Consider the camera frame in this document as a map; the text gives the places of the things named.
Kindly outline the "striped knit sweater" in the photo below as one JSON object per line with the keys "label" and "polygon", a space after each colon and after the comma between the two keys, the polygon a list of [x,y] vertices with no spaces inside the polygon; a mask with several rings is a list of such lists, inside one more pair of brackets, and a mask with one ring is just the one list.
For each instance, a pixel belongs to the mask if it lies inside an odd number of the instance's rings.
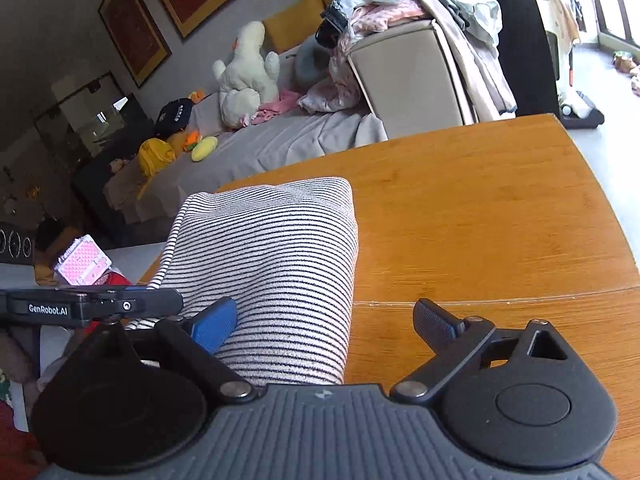
{"label": "striped knit sweater", "polygon": [[238,320],[215,354],[252,384],[339,385],[358,250],[343,178],[195,193],[149,286],[180,292],[184,318],[233,299]]}

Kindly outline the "pile of clothes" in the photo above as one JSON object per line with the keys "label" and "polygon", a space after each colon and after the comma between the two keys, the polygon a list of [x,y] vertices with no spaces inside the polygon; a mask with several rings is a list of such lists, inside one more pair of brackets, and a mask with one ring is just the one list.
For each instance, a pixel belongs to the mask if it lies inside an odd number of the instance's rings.
{"label": "pile of clothes", "polygon": [[513,114],[515,96],[499,62],[502,11],[497,0],[332,0],[321,14],[316,39],[344,55],[357,42],[403,21],[433,20],[444,32],[477,117]]}

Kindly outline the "red glossy container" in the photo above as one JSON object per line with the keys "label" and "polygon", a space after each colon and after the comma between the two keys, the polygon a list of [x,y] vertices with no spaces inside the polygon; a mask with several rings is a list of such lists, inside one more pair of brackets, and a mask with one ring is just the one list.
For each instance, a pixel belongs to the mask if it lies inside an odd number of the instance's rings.
{"label": "red glossy container", "polygon": [[112,290],[119,289],[126,286],[131,286],[132,283],[116,270],[106,271],[94,284],[94,287],[99,289]]}

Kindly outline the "pink patterned box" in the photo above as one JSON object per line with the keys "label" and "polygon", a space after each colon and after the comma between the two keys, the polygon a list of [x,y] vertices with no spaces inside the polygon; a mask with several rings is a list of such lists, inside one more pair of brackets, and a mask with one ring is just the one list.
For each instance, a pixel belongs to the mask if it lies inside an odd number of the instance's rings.
{"label": "pink patterned box", "polygon": [[93,285],[106,271],[112,260],[100,248],[91,235],[75,238],[69,248],[58,258],[54,272],[73,286]]}

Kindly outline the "grey sheet covered sofa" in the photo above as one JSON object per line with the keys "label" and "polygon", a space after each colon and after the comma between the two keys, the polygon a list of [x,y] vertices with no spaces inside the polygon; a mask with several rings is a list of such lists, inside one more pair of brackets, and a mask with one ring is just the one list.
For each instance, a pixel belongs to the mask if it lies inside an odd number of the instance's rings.
{"label": "grey sheet covered sofa", "polygon": [[296,107],[269,122],[226,131],[216,93],[192,107],[188,129],[216,138],[213,153],[200,162],[182,153],[149,184],[133,160],[104,185],[108,206],[120,212],[126,223],[171,218],[193,193],[215,192],[254,174],[388,139],[383,123],[364,104],[313,115]]}

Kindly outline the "yellow bag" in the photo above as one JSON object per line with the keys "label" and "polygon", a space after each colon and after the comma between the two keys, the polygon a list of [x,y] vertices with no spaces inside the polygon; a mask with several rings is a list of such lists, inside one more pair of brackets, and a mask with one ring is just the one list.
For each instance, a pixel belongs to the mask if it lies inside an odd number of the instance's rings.
{"label": "yellow bag", "polygon": [[138,163],[144,177],[144,183],[138,197],[141,198],[153,178],[176,160],[176,153],[165,141],[151,138],[145,140],[138,151]]}

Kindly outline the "yellow green plush toy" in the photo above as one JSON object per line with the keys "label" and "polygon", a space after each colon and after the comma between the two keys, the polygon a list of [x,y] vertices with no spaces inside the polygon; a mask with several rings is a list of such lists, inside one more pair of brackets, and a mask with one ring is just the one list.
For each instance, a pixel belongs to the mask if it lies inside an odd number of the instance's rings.
{"label": "yellow green plush toy", "polygon": [[194,145],[191,151],[191,159],[194,162],[201,162],[206,159],[218,146],[218,139],[216,136],[203,136],[197,144]]}

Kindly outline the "orange plush toy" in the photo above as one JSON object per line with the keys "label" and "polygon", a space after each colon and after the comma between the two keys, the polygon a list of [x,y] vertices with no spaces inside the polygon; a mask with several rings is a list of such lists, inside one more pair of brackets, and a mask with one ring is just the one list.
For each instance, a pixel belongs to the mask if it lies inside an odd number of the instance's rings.
{"label": "orange plush toy", "polygon": [[192,151],[202,140],[198,130],[180,131],[172,134],[166,142],[170,145],[176,156]]}

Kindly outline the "black cap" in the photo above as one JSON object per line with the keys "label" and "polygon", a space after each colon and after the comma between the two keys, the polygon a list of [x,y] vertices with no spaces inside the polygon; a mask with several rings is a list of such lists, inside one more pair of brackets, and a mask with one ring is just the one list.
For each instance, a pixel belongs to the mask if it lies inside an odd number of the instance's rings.
{"label": "black cap", "polygon": [[181,98],[167,103],[158,114],[154,124],[154,134],[160,140],[166,140],[175,133],[183,131],[190,122],[194,102],[190,98]]}

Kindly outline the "white plush duck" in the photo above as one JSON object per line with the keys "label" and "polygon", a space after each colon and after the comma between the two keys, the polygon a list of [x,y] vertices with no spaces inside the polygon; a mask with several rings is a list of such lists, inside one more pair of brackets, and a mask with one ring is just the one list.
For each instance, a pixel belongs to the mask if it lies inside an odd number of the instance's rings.
{"label": "white plush duck", "polygon": [[244,25],[235,39],[231,62],[217,60],[213,74],[218,82],[220,118],[231,129],[243,127],[264,104],[279,99],[280,58],[270,51],[262,56],[266,29],[260,21]]}

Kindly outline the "pink cloth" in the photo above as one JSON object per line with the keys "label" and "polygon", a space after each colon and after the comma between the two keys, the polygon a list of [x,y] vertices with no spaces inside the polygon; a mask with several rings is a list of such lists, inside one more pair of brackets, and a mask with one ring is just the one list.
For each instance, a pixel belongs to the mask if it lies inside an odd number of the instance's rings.
{"label": "pink cloth", "polygon": [[241,126],[249,127],[269,122],[272,118],[283,115],[298,107],[299,99],[299,93],[283,89],[277,101],[262,104],[254,114],[246,114],[241,119]]}

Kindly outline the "white vacuum cleaner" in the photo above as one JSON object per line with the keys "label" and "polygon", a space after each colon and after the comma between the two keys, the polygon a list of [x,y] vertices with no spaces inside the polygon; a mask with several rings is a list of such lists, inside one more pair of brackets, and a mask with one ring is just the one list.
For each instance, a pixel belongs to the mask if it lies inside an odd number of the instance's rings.
{"label": "white vacuum cleaner", "polygon": [[544,0],[544,28],[551,52],[560,121],[567,130],[593,130],[603,113],[576,86],[576,51],[582,43],[574,6],[565,0]]}

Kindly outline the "floral white blanket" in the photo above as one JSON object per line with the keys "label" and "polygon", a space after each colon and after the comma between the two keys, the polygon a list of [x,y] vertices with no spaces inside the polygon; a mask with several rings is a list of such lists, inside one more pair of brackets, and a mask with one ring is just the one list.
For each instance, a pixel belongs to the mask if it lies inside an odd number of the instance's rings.
{"label": "floral white blanket", "polygon": [[336,48],[329,59],[329,76],[314,84],[297,104],[309,114],[335,113],[359,104],[358,81],[344,52]]}

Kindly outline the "grey neck pillow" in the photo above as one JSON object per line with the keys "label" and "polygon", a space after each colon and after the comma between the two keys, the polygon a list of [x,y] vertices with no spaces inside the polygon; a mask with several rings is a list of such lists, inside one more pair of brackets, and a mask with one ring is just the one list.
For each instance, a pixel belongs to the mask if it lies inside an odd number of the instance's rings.
{"label": "grey neck pillow", "polygon": [[294,62],[295,80],[299,89],[307,91],[329,75],[332,50],[308,37],[297,49]]}

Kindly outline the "yellow cushion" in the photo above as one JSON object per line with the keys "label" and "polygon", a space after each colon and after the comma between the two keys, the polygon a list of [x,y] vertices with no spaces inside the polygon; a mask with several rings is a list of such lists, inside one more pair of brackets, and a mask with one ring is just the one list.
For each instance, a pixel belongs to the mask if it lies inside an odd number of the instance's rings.
{"label": "yellow cushion", "polygon": [[263,20],[270,46],[281,54],[301,44],[322,23],[325,8],[323,0],[300,0]]}

